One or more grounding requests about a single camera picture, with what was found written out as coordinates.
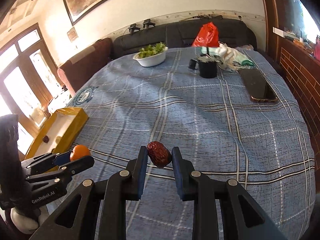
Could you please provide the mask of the left hand white glove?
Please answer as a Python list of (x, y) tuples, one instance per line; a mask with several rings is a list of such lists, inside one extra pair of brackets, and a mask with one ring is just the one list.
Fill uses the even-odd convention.
[(16, 208), (12, 208), (10, 211), (10, 218), (18, 231), (26, 235), (33, 234), (49, 217), (49, 212), (46, 206), (39, 208), (40, 215), (34, 220), (32, 218), (21, 215), (17, 212)]

